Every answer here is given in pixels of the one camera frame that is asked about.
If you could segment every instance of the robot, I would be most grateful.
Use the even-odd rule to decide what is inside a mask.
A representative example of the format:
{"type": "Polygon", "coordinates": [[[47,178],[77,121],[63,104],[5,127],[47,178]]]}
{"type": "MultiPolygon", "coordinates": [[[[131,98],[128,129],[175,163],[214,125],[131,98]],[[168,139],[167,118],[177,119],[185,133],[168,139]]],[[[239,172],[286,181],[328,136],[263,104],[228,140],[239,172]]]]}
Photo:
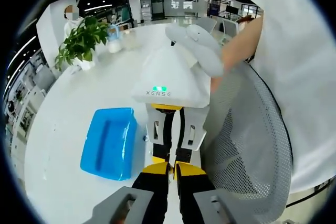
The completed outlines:
{"type": "Polygon", "coordinates": [[[211,77],[223,75],[221,48],[202,27],[169,24],[165,30],[171,44],[150,54],[139,83],[136,101],[146,104],[148,138],[158,162],[169,160],[174,113],[180,112],[181,131],[177,161],[189,163],[206,135],[203,124],[209,112],[211,77]]]}

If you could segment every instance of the person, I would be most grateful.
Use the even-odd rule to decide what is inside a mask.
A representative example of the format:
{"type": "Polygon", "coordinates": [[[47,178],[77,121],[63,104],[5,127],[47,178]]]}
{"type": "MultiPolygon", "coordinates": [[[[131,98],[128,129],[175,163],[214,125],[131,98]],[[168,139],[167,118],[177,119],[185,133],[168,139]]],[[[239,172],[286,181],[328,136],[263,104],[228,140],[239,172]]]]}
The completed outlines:
{"type": "Polygon", "coordinates": [[[69,37],[69,35],[71,33],[71,30],[72,29],[77,29],[77,27],[80,25],[80,23],[84,19],[83,17],[79,16],[79,9],[75,5],[67,6],[64,10],[64,15],[66,15],[66,13],[74,12],[74,9],[76,9],[78,11],[78,16],[76,16],[76,17],[69,16],[69,18],[66,17],[67,22],[64,25],[64,40],[69,37]]]}
{"type": "MultiPolygon", "coordinates": [[[[293,155],[290,192],[336,174],[336,44],[312,0],[252,0],[264,14],[223,47],[224,72],[251,66],[274,95],[293,155]]],[[[222,78],[212,80],[215,92],[222,78]]]]}
{"type": "Polygon", "coordinates": [[[112,24],[117,23],[117,16],[114,13],[113,13],[113,15],[111,17],[111,20],[112,20],[112,24]]]}

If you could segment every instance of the blue container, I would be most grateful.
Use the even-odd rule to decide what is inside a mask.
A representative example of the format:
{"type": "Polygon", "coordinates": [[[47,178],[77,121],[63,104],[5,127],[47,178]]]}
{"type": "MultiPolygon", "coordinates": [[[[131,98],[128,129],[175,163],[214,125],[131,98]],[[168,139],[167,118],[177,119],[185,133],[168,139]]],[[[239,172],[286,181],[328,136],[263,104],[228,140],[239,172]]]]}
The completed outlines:
{"type": "Polygon", "coordinates": [[[136,122],[132,108],[97,110],[86,137],[80,168],[114,180],[131,178],[136,122]]]}

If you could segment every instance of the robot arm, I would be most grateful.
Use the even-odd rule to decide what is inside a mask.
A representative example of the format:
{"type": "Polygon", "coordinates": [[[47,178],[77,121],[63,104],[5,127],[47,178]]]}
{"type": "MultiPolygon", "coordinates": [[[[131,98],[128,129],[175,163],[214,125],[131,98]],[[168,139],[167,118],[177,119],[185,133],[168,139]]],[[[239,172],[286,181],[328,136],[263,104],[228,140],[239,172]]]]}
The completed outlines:
{"type": "Polygon", "coordinates": [[[202,27],[189,25],[187,28],[176,23],[166,27],[167,37],[188,49],[210,77],[220,77],[224,74],[219,44],[202,27]]]}

